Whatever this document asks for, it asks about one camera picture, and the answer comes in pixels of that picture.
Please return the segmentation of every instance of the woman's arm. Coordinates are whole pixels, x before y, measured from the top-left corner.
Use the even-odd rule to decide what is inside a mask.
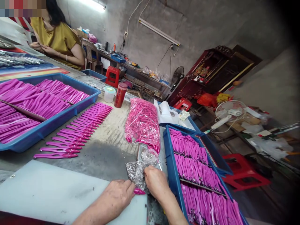
[[[134,197],[130,180],[112,181],[100,197],[73,222],[73,225],[105,225],[117,218]]]
[[[149,166],[145,168],[144,173],[147,187],[165,210],[170,225],[188,225],[175,195],[168,186],[164,172]]]
[[[60,52],[55,51],[53,48],[50,48],[46,45],[41,45],[42,49],[47,52],[48,54],[55,55],[59,58],[66,60],[75,65],[83,66],[84,65],[84,57],[83,52],[81,50],[81,46],[79,44],[75,44],[71,49],[71,52],[74,56],[64,55]]]
[[[71,52],[72,52],[74,57],[72,57],[72,56],[67,56],[66,57],[66,55],[61,54],[61,53],[59,54],[59,57],[64,59],[64,60],[66,60],[66,58],[67,58],[67,61],[71,62],[72,64],[83,66],[85,64],[85,62],[84,62],[84,56],[83,56],[81,46],[76,43],[74,45],[74,47],[71,49]]]

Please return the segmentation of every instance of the small bottle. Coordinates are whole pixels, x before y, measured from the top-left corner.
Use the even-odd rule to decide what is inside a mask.
[[[115,100],[115,107],[116,108],[121,108],[124,97],[127,91],[127,84],[125,83],[119,83],[118,85],[118,90],[117,90],[117,95],[116,95],[116,100]]]

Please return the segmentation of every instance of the light fixture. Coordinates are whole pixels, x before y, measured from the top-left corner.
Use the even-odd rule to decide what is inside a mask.
[[[99,12],[105,12],[106,10],[106,6],[103,5],[99,0],[84,0],[82,2]]]
[[[162,32],[161,30],[159,30],[158,28],[156,28],[155,26],[149,24],[148,22],[146,22],[145,20],[143,20],[142,18],[139,18],[138,21],[144,25],[145,27],[148,27],[150,30],[153,30],[155,33],[157,33],[158,35],[162,36],[163,38],[167,39],[168,41],[172,42],[173,44],[179,46],[180,42],[176,41],[173,37],[167,35],[166,33]]]

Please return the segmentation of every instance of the black fan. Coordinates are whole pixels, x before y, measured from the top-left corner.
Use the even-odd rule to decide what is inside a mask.
[[[173,87],[171,88],[171,91],[174,91],[174,89],[176,88],[176,86],[179,84],[180,80],[184,78],[184,67],[180,66],[178,67],[174,74],[173,74],[173,78],[172,78],[172,83],[174,84]]]

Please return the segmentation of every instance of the blue box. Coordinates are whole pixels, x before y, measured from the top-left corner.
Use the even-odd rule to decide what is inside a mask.
[[[90,69],[82,70],[81,72],[85,73],[85,74],[88,75],[88,76],[96,77],[96,78],[98,78],[99,80],[101,80],[101,81],[104,82],[104,83],[105,83],[106,78],[107,78],[106,76],[104,76],[104,75],[102,75],[102,74],[99,74],[99,73],[97,73],[97,72],[95,72],[95,71],[92,71],[92,70],[90,70]]]
[[[178,130],[177,128],[175,128],[173,126],[167,125],[166,130],[163,132],[163,140],[164,140],[164,143],[165,143],[169,186],[170,186],[171,191],[175,195],[185,218],[188,221],[188,215],[187,215],[187,211],[186,211],[184,200],[183,200],[183,194],[182,194],[182,190],[181,190],[181,186],[180,186],[180,180],[179,180],[179,176],[178,176],[177,165],[176,165],[176,162],[175,162],[174,150],[173,150],[173,146],[172,146],[172,142],[171,142],[171,136],[170,136],[169,128],[174,129],[174,130]],[[184,136],[189,135],[188,133],[185,133],[185,132],[182,132],[182,131],[180,131],[180,132]],[[197,138],[195,138],[193,136],[191,136],[191,137],[199,144],[199,146],[203,147],[202,144],[200,143],[200,141]],[[223,182],[221,176],[217,172],[215,166],[212,164],[210,158],[208,157],[207,160],[208,160],[208,164],[212,165],[213,171],[218,175],[218,177],[220,179],[220,182],[223,185],[224,189],[226,190],[228,196],[230,197],[231,200],[233,200],[230,192],[228,191],[228,189],[227,189],[225,183]],[[249,225],[247,220],[245,219],[245,217],[242,215],[241,212],[240,212],[240,215],[241,215],[243,224]]]
[[[119,56],[118,54],[110,54],[110,57],[113,59],[113,60],[115,60],[115,61],[117,61],[117,62],[119,62],[119,63],[125,63],[126,62],[126,60],[125,59],[123,59],[121,56]]]
[[[202,141],[201,145],[204,148],[206,148],[206,150],[211,155],[213,161],[217,165],[216,169],[217,169],[218,173],[222,177],[225,177],[226,174],[233,175],[232,170],[230,169],[230,167],[228,166],[228,164],[225,162],[225,160],[222,158],[222,156],[220,155],[220,153],[218,152],[218,150],[215,148],[215,146],[211,142],[211,140],[208,138],[208,136],[199,130],[199,128],[194,123],[194,121],[192,120],[191,117],[188,117],[188,120],[190,121],[190,123],[192,124],[192,126],[194,127],[194,129],[196,131],[188,129],[188,128],[185,128],[185,127],[180,126],[180,125],[171,124],[171,123],[161,123],[160,126],[166,127],[166,125],[170,125],[172,127],[175,127],[177,129],[179,129],[180,131],[188,133],[191,136],[194,136],[194,137],[195,137],[195,135],[199,136],[200,139],[201,139],[200,141]]]
[[[35,76],[35,77],[23,77],[23,78],[19,78],[18,80],[23,81],[24,83],[30,83],[36,85],[45,79],[59,80],[64,84],[70,85],[73,88],[79,91],[83,91],[84,93],[90,96],[70,106],[69,108],[63,110],[62,112],[56,114],[50,119],[42,122],[35,128],[31,129],[30,131],[16,138],[15,140],[6,144],[0,143],[0,151],[12,150],[18,153],[24,152],[25,150],[27,150],[28,148],[30,148],[40,140],[44,139],[48,134],[52,133],[55,129],[63,125],[72,117],[76,116],[78,113],[86,109],[89,105],[95,103],[98,99],[98,95],[101,93],[101,91],[62,73],[55,73],[55,74]]]

